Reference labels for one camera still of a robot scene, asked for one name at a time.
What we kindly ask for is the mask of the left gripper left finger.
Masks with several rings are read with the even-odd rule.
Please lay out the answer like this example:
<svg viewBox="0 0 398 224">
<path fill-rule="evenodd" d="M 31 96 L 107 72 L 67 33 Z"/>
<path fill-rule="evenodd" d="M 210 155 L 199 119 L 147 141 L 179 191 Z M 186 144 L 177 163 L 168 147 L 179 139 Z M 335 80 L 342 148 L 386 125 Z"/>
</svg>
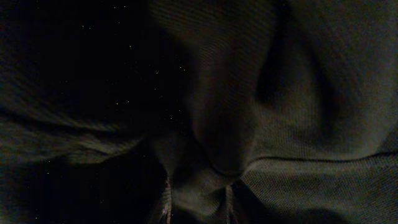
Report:
<svg viewBox="0 0 398 224">
<path fill-rule="evenodd" d="M 172 217 L 172 189 L 170 179 L 165 181 L 165 189 L 162 193 L 162 210 L 160 224 L 171 224 Z"/>
</svg>

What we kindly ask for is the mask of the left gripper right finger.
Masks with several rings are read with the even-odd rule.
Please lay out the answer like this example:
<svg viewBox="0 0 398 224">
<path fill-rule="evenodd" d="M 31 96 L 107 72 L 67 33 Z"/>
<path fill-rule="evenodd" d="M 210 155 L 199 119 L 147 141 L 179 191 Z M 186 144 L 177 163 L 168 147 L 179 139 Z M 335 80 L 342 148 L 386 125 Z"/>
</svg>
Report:
<svg viewBox="0 0 398 224">
<path fill-rule="evenodd" d="M 226 222 L 227 224 L 241 223 L 239 205 L 231 185 L 226 186 Z"/>
</svg>

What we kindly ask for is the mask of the black t-shirt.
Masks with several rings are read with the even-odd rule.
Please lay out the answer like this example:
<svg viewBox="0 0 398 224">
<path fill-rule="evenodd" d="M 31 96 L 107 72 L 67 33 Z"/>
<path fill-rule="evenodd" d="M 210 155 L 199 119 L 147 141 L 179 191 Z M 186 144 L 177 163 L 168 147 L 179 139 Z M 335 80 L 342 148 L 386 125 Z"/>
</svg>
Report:
<svg viewBox="0 0 398 224">
<path fill-rule="evenodd" d="M 396 1 L 2 1 L 1 222 L 397 222 Z"/>
</svg>

